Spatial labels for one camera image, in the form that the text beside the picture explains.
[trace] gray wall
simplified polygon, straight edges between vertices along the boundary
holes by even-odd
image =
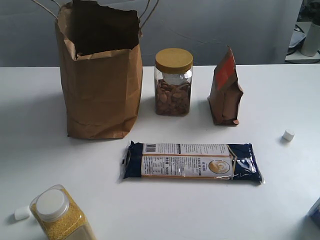
[[[39,1],[58,12],[50,0]],[[160,0],[143,29],[143,64],[152,66],[161,49],[179,47],[192,52],[195,65],[216,65],[227,44],[237,64],[283,63],[301,2]],[[147,0],[99,3],[141,13]],[[54,18],[31,0],[0,0],[0,67],[58,64]]]

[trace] small white cap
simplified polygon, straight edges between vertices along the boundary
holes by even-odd
[[[295,132],[293,130],[286,129],[282,137],[287,141],[291,141],[292,139],[294,139],[294,136]]]
[[[29,206],[19,207],[14,211],[14,218],[16,221],[20,221],[22,219],[27,219],[30,217],[31,211]]]
[[[36,201],[36,212],[44,222],[54,222],[69,208],[69,199],[64,192],[51,189],[42,193]]]

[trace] nutrition label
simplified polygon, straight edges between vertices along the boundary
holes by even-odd
[[[142,176],[205,177],[227,179],[233,177],[229,156],[152,156],[142,157]]]
[[[227,144],[144,144],[143,155],[229,156]]]

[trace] yellow lid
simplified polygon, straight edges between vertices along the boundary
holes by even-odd
[[[166,48],[155,55],[155,67],[166,74],[184,74],[192,62],[192,54],[181,48]]]

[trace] barcode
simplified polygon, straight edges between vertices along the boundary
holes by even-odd
[[[155,144],[147,144],[145,147],[146,153],[155,153],[156,152],[156,145]]]

